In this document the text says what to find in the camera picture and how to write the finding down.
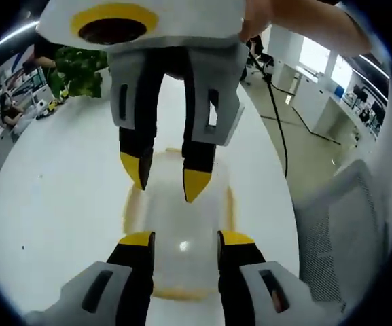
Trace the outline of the person's right hand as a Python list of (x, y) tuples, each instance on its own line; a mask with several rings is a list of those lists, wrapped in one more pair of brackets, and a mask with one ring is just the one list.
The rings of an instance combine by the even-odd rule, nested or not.
[(303, 1), (246, 0), (240, 40), (245, 43), (259, 35), (270, 24), (281, 26), (295, 33), (305, 30), (297, 9)]

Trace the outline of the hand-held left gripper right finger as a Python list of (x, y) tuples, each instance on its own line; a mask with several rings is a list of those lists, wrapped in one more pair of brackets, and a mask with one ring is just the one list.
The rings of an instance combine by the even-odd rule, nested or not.
[(309, 286), (266, 261), (245, 234), (218, 231), (218, 289), (226, 325), (340, 325), (342, 317), (311, 297)]

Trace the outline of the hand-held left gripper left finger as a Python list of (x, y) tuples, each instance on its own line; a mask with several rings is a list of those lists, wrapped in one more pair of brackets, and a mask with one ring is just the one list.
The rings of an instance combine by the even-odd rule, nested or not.
[(107, 261), (74, 276), (44, 311), (25, 315), (27, 325), (145, 325), (153, 293), (152, 231), (120, 239)]

